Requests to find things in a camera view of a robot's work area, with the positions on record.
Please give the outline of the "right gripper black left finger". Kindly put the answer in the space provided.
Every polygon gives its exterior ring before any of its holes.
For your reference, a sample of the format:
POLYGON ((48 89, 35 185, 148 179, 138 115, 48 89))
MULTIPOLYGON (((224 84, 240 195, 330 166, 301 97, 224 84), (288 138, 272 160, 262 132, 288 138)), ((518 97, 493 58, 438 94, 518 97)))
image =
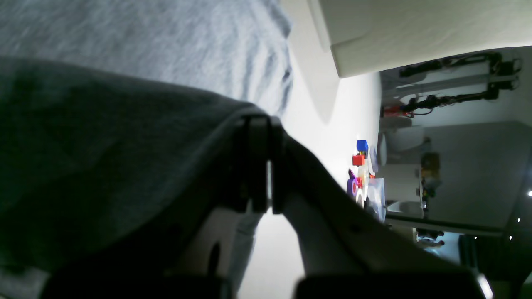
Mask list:
POLYGON ((63 267, 44 299, 233 299, 271 195, 273 121, 237 121, 229 145, 161 213, 63 267))

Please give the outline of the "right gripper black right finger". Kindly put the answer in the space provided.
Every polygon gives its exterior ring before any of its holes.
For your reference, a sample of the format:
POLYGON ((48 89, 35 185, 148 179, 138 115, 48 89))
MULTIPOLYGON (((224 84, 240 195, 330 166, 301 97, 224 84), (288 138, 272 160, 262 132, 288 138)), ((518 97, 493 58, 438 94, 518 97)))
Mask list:
POLYGON ((439 259, 370 216, 319 160, 270 121, 273 210, 299 238, 297 299, 493 299, 481 274, 439 259))

